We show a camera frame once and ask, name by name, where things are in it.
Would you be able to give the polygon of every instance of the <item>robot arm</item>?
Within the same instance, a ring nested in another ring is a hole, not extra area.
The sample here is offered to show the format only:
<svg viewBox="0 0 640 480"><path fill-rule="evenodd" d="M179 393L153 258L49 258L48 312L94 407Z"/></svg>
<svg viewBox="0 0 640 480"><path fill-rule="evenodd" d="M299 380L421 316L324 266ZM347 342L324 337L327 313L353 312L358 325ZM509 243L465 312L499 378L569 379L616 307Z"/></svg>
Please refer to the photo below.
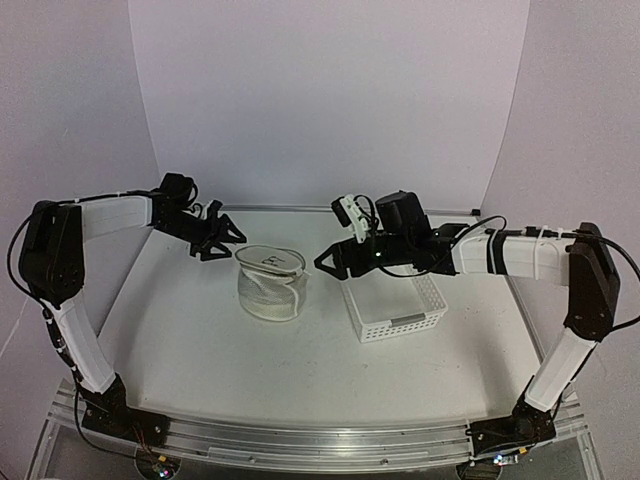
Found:
<svg viewBox="0 0 640 480"><path fill-rule="evenodd" d="M94 425L87 425L85 417L87 428L119 435L132 424L142 424L149 444L157 445L161 439L155 427L166 423L166 417L126 406L124 384L102 353L84 305L84 244L123 229L153 227L188 242L191 256L199 255L202 261L230 257L226 244L246 243L246 237L227 215L219 215L218 201L192 211L194 190L193 179L169 173L151 192L42 201L29 218L20 275L46 306L43 314L50 338L83 397L102 412L93 416ZM147 423L154 423L148 431Z"/></svg>
<svg viewBox="0 0 640 480"><path fill-rule="evenodd" d="M332 204L339 219L345 218L340 210L344 204L344 200ZM357 204L350 207L350 217L359 218L354 213ZM569 287L564 328L511 416L474 422L468 432L476 456L554 438L551 409L613 329L620 279L598 228L583 223L567 233L527 227L473 235L480 225L450 223L432 229L415 194L405 192L378 200L376 208L383 228L377 228L371 212L366 239L332 245L316 259L318 269L346 280L349 274L359 277L376 268L412 265L418 274L509 275ZM329 258L332 266L325 263Z"/></svg>

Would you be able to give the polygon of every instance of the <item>white table surface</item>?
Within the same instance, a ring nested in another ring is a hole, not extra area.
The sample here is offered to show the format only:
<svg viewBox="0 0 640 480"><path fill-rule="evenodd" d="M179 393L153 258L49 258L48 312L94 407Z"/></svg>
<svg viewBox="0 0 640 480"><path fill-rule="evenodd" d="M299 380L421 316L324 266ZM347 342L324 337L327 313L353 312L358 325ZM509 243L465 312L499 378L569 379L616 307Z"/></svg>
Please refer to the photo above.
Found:
<svg viewBox="0 0 640 480"><path fill-rule="evenodd" d="M360 344L339 282L313 259L349 234L331 213L232 211L251 244L310 267L302 314L284 324L239 305L233 259L202 263L152 232L100 335L131 406L252 424L431 423L507 414L539 362L501 277L435 278L436 328ZM473 222L433 217L432 224Z"/></svg>

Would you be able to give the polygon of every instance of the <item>white basket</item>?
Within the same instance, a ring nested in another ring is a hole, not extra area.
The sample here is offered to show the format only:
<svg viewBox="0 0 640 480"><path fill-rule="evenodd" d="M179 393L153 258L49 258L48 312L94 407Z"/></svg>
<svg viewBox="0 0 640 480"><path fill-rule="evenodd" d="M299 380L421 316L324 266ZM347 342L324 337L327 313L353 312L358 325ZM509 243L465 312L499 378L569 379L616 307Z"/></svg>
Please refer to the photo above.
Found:
<svg viewBox="0 0 640 480"><path fill-rule="evenodd" d="M449 308L431 275L398 279L374 271L340 285L361 343L433 328Z"/></svg>

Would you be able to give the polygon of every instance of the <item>wire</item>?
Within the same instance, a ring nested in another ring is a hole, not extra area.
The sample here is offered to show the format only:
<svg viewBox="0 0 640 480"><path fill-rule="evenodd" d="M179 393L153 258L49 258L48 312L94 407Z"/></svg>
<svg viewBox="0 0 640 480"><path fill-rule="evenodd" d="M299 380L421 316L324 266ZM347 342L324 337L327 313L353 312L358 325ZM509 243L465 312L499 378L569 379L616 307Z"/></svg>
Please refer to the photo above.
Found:
<svg viewBox="0 0 640 480"><path fill-rule="evenodd" d="M13 274L13 267L11 265L11 257L13 256L13 249L14 249L14 247L16 245L16 242L18 241L18 237L20 236L20 233L22 232L22 230L24 230L24 228L29 224L29 222L31 221L31 219L34 216L42 213L45 209L50 208L51 206L52 206L51 204L48 204L47 206L45 206L45 207L43 207L41 209L34 210L33 212L31 212L31 214L20 224L18 229L15 231L15 233L13 234L13 237L11 237L11 241L9 242L9 248L7 248L7 273L9 274L9 278L11 279L11 282L16 286L16 288L18 290L20 290L26 296L28 296L29 298L31 298L32 300L37 302L42 307L43 311L47 311L47 312L50 312L49 307L47 307L44 304L44 302L42 300L40 300L38 297L36 297L33 293L31 293L25 287L20 285L20 283L16 279L15 275Z"/></svg>
<svg viewBox="0 0 640 480"><path fill-rule="evenodd" d="M576 238L576 239L581 239L581 240L595 240L595 241L598 241L600 243L604 243L605 245L613 248L616 252L618 252L622 256L622 258L624 258L626 260L626 262L629 264L629 266L633 270L633 273L636 275L636 278L640 282L640 267L638 267L638 264L635 262L633 257L629 254L629 252L627 252L624 248L622 248L619 244L617 244L613 240L610 240L610 239L608 239L606 237L600 237L598 235L592 235L592 234L587 234L587 233L576 233L576 232L563 233L562 234L562 238ZM634 325L636 325L638 323L640 323L640 315L638 315L636 318L633 318L633 319L628 320L626 322L620 323L618 325L614 325L613 328L611 329L611 332L615 332L615 331L618 331L618 330L623 330L625 328L632 327L632 326L634 326Z"/></svg>
<svg viewBox="0 0 640 480"><path fill-rule="evenodd" d="M562 394L560 394L560 398L558 398L558 403L556 403L556 409L553 411L553 415L551 415L552 422L556 420L556 417L558 416L558 412L560 411L561 404L562 404Z"/></svg>
<svg viewBox="0 0 640 480"><path fill-rule="evenodd" d="M82 438L82 440L84 440L84 442L86 444L88 444L91 448L94 448L96 450L99 450L101 452L104 453L110 453L112 455L117 455L119 457L123 457L123 458L128 458L129 460L142 460L142 461L148 461L146 459L138 459L137 457L135 457L134 455L129 455L126 453L121 453L121 452L116 452L115 450L109 450L108 448L102 448L98 445L96 445L95 443L92 443L86 436L85 434L82 432L82 428L80 427L80 420L78 420L78 400L80 399L80 389L78 388L78 384L76 382L76 394L75 394L75 398L73 400L73 419L75 421L76 424L76 430L78 431L78 434L80 435L80 437Z"/></svg>
<svg viewBox="0 0 640 480"><path fill-rule="evenodd" d="M45 305L45 303L42 301L42 299L38 298L32 292L27 290L23 285L21 285L20 282L18 282L18 280L16 279L16 277L15 277L15 275L13 273L13 267L11 265L11 259L13 257L13 249L15 248L16 242L18 241L18 237L20 236L20 233L22 233L22 231L25 229L25 227L29 224L29 222L33 219L33 217L35 217L36 215L42 213L43 211L45 211L45 210L47 210L49 208L59 207L61 205L73 205L73 204L78 204L78 203L91 202L91 201L95 201L95 200L104 200L104 199L107 199L107 198L131 197L131 196L143 196L143 197L153 198L153 197L156 197L157 195L158 195L157 192L149 192L149 191L145 191L145 190L132 190L132 191L129 191L129 192L124 192L124 193L107 193L107 194L102 194L102 195L94 195L92 197L83 197L83 198L76 199L76 200L60 200L60 201L57 201L57 202L50 202L50 203L47 203L42 208L34 210L33 212L31 212L29 214L29 216L27 218L24 219L24 221L20 224L18 229L15 231L15 233L13 234L13 237L11 237L11 241L9 242L9 247L7 248L7 258L6 258L7 273L9 274L9 279L11 280L11 283L13 283L15 285L15 287L18 290L20 290L22 293L24 293L26 296L28 296L33 301L38 303L38 305L40 305L40 307L42 307L43 313L44 312L51 313L51 310L49 309L49 307L47 307L47 305Z"/></svg>
<svg viewBox="0 0 640 480"><path fill-rule="evenodd" d="M394 277L394 278L413 278L413 277L421 277L423 275L428 275L430 273L433 273L435 271L436 268L438 268L442 262L444 262L445 260L447 260L451 253L453 252L454 247L456 246L456 244L462 240L464 237L466 237L467 235L469 235L471 232L473 232L475 229L480 228L482 225L486 225L487 223L493 221L493 220L502 220L504 222L504 224L502 225L502 228L499 229L499 231L503 231L504 229L507 228L507 219L502 216L502 215L493 215L491 217L487 217L483 220L480 220L477 223L474 223L473 225L465 228L464 230L462 230L455 238L455 241L453 243L453 245L451 246L451 248L449 249L449 251L446 253L446 255L443 255L442 257L440 257L440 259L434 263L429 269L423 271L423 272L419 272L419 273L413 273L410 275L401 275L398 273L394 273L391 272L389 270L387 270L385 267L383 266L378 266L378 269L380 271L382 271L383 273L389 275L390 277Z"/></svg>

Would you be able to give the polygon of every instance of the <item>white backdrop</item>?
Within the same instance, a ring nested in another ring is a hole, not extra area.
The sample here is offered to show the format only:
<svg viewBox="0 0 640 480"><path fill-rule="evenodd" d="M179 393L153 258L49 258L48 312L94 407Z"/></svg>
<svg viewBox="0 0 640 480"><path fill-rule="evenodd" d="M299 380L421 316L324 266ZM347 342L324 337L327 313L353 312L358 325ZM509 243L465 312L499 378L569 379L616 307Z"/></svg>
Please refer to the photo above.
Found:
<svg viewBox="0 0 640 480"><path fill-rule="evenodd" d="M479 207L529 2L129 2L160 173L233 204Z"/></svg>

